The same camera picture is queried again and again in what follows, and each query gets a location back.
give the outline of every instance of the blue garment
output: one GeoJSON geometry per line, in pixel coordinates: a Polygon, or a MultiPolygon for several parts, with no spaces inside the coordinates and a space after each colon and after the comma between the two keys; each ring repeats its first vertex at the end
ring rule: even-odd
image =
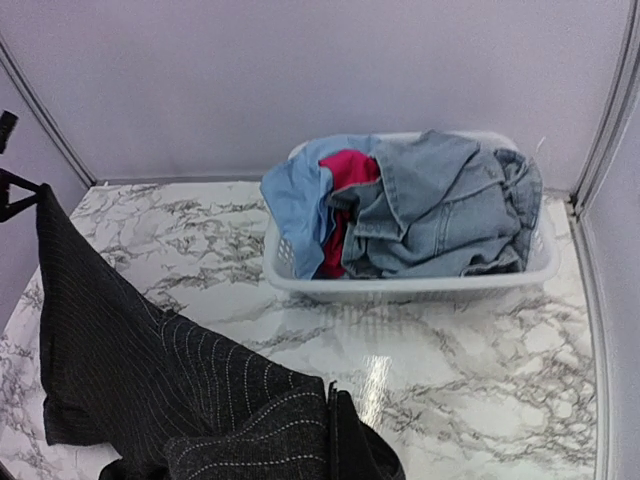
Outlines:
{"type": "Polygon", "coordinates": [[[291,243],[296,278],[313,278],[324,260],[322,245],[334,226],[325,201],[333,188],[333,177],[318,162],[342,150],[368,155],[378,143],[380,139],[374,135],[335,135],[313,140],[262,178],[260,191],[280,235],[291,243]]]}
{"type": "Polygon", "coordinates": [[[357,278],[447,277],[526,268],[542,197],[540,173],[521,154],[482,149],[428,132],[371,152],[375,184],[334,192],[329,205],[355,209],[342,265],[357,278]]]}

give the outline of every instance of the marble surface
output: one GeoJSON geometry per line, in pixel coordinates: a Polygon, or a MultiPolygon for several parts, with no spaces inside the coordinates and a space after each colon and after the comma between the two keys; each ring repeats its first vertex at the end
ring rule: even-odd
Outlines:
{"type": "MultiPolygon", "coordinates": [[[[543,286],[474,303],[344,306],[273,290],[254,183],[92,189],[73,221],[128,280],[289,368],[337,379],[408,478],[593,478],[595,373],[580,272],[560,200],[562,253],[543,286]]],[[[47,446],[38,273],[0,340],[0,459],[22,479],[96,479],[109,446],[47,446]]]]}

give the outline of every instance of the clothes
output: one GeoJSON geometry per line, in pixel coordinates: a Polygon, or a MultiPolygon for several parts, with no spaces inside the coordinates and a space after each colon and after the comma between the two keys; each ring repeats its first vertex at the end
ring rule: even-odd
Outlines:
{"type": "MultiPolygon", "coordinates": [[[[319,165],[331,170],[334,191],[356,184],[372,183],[380,178],[380,169],[375,160],[357,150],[343,150],[321,160],[319,165]]],[[[324,262],[320,266],[320,272],[326,278],[340,278],[345,274],[341,263],[342,245],[351,212],[337,210],[334,218],[336,226],[324,245],[324,262]]]]}
{"type": "Polygon", "coordinates": [[[379,142],[373,135],[313,140],[263,177],[260,190],[280,235],[291,243],[297,278],[313,277],[324,259],[322,245],[333,230],[325,203],[331,190],[331,172],[320,168],[318,162],[341,150],[369,153],[379,142]]]}
{"type": "Polygon", "coordinates": [[[381,179],[331,195],[357,208],[342,265],[358,278],[446,277],[523,271],[542,181],[511,150],[435,131],[371,153],[381,179]]]}
{"type": "Polygon", "coordinates": [[[41,190],[47,443],[110,442],[102,480],[404,478],[346,392],[155,307],[41,190]]]}

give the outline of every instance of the red garment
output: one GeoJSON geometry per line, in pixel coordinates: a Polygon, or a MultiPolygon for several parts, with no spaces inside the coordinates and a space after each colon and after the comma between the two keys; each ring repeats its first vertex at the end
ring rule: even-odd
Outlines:
{"type": "MultiPolygon", "coordinates": [[[[373,158],[357,150],[342,150],[318,163],[333,174],[333,190],[342,190],[351,185],[375,182],[380,178],[380,169],[373,158]]],[[[342,268],[342,246],[351,214],[347,210],[335,210],[336,228],[324,245],[324,262],[320,272],[329,278],[340,278],[342,268]]]]}

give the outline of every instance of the laundry basket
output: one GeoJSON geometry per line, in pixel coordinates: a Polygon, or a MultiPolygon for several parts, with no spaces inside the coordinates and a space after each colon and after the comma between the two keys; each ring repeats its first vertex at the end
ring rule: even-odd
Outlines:
{"type": "MultiPolygon", "coordinates": [[[[517,147],[510,139],[491,132],[453,132],[473,138],[491,148],[517,147]]],[[[381,134],[380,138],[413,141],[420,133],[381,134]]],[[[294,148],[296,155],[305,144],[294,148]]],[[[275,288],[304,294],[320,302],[360,303],[369,301],[469,301],[492,298],[524,285],[543,283],[552,278],[560,266],[553,224],[541,205],[538,226],[533,234],[527,269],[521,273],[472,277],[402,278],[384,280],[299,280],[293,273],[293,250],[269,220],[265,236],[263,268],[267,281],[275,288]]]]}

